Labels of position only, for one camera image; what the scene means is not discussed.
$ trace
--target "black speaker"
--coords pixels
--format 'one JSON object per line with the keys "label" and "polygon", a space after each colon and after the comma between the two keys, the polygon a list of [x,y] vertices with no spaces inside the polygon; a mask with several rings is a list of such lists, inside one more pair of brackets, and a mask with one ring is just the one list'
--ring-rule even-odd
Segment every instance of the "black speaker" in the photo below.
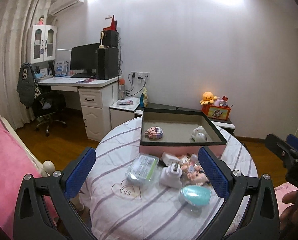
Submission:
{"label": "black speaker", "polygon": [[119,33],[115,31],[104,31],[102,45],[105,47],[118,47]]}
{"label": "black speaker", "polygon": [[117,48],[97,49],[98,69],[97,79],[110,79],[119,75],[118,59],[119,50]]}

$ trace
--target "grey jacket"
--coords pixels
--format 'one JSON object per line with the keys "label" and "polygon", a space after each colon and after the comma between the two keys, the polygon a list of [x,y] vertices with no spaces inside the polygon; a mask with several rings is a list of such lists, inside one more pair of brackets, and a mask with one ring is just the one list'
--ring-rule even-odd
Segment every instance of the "grey jacket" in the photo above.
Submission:
{"label": "grey jacket", "polygon": [[33,67],[30,63],[23,63],[19,72],[17,92],[20,102],[30,108],[35,98],[35,81]]}

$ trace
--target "monitor stand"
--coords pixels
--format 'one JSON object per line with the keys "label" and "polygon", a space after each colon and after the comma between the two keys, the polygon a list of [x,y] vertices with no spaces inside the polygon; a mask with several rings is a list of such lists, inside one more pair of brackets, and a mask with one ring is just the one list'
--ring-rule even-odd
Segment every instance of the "monitor stand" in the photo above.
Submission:
{"label": "monitor stand", "polygon": [[72,76],[72,78],[97,78],[95,73],[92,73],[92,71],[88,71],[86,73],[77,73],[77,74],[74,74]]}

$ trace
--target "round table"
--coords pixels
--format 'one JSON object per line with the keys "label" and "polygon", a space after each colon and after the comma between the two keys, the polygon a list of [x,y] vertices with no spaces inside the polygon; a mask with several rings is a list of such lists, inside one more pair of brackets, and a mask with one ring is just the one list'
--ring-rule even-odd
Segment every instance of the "round table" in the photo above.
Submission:
{"label": "round table", "polygon": [[[221,160],[232,170],[258,177],[255,164],[227,131],[217,127],[227,140]],[[223,203],[211,186],[209,205],[201,212],[181,204],[180,190],[154,183],[146,189],[128,185],[125,173],[139,154],[141,117],[110,131],[96,149],[96,163],[81,191],[80,200],[90,208],[92,232],[99,240],[196,239]],[[249,196],[246,196],[228,233],[238,226]]]}

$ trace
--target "cartoon picture on box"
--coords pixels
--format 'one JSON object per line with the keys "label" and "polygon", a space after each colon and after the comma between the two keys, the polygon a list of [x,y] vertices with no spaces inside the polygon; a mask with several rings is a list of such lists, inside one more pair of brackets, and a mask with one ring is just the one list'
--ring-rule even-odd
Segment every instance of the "cartoon picture on box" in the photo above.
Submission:
{"label": "cartoon picture on box", "polygon": [[209,112],[208,112],[208,116],[212,117],[212,118],[221,118],[224,119],[228,114],[228,110],[226,109],[218,109],[215,107],[210,107]]}

